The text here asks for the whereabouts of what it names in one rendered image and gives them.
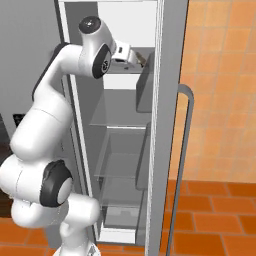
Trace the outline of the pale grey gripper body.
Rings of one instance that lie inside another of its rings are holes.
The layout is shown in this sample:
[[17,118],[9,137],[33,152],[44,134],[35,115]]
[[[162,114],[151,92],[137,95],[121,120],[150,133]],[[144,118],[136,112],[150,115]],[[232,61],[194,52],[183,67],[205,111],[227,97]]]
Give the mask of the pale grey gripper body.
[[128,64],[132,67],[141,64],[141,61],[139,60],[137,53],[134,50],[129,51]]

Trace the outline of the grey fridge shelf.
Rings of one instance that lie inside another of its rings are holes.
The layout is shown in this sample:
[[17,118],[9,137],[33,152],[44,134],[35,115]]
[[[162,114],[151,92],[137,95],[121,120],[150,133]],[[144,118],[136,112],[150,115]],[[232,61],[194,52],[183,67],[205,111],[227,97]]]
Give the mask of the grey fridge shelf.
[[111,62],[108,74],[141,74],[149,55],[155,51],[154,47],[132,47],[135,53],[140,55],[142,63],[137,62],[134,66],[125,65],[124,63]]

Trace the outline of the white fridge drawer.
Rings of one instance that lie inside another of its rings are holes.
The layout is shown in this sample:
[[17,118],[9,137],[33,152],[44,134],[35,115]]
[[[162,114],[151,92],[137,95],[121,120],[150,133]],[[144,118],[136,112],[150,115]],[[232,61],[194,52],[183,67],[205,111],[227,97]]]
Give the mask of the white fridge drawer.
[[138,224],[138,207],[104,206],[102,208],[106,228],[135,229]]

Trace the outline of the glass fridge shelf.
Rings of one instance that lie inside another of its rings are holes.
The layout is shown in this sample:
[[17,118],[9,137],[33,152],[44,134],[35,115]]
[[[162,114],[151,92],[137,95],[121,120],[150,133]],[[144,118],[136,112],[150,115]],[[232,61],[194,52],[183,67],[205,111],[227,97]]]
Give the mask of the glass fridge shelf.
[[106,178],[102,185],[100,202],[103,206],[138,207],[142,192],[135,188],[131,178]]
[[108,128],[94,176],[134,178],[146,129]]
[[142,127],[150,121],[150,113],[136,111],[135,90],[104,90],[90,124]]

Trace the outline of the grey fridge door bin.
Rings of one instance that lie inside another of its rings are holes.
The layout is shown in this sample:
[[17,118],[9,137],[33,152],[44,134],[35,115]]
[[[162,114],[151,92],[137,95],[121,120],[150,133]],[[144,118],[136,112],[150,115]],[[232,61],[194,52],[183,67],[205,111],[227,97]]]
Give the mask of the grey fridge door bin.
[[148,123],[145,130],[143,145],[136,171],[135,187],[137,190],[148,188],[149,157],[150,157],[151,124]]

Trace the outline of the grey fridge door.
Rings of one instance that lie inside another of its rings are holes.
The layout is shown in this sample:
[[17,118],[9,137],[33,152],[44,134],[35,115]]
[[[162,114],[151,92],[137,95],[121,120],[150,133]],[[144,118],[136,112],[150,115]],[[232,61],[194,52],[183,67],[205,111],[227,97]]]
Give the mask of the grey fridge door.
[[158,256],[188,0],[158,0],[145,256]]

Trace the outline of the grey fridge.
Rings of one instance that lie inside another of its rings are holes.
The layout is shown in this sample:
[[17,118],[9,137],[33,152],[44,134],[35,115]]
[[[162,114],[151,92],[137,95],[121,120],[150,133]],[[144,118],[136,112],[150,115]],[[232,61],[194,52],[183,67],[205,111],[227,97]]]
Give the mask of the grey fridge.
[[[86,15],[100,15],[114,37],[132,47],[153,47],[145,41],[153,32],[156,4],[144,0],[0,0],[0,115],[8,135],[15,131],[14,116],[32,105],[31,92],[36,80],[61,40],[81,42],[77,24]],[[104,90],[135,90],[138,74],[110,74],[99,81],[95,93],[98,105]],[[82,141],[95,110],[89,114],[85,106],[88,88],[84,78],[71,84],[61,82],[56,88],[68,94],[76,105],[78,120],[63,139],[60,155],[72,163],[76,190],[81,193],[89,183],[83,166]]]

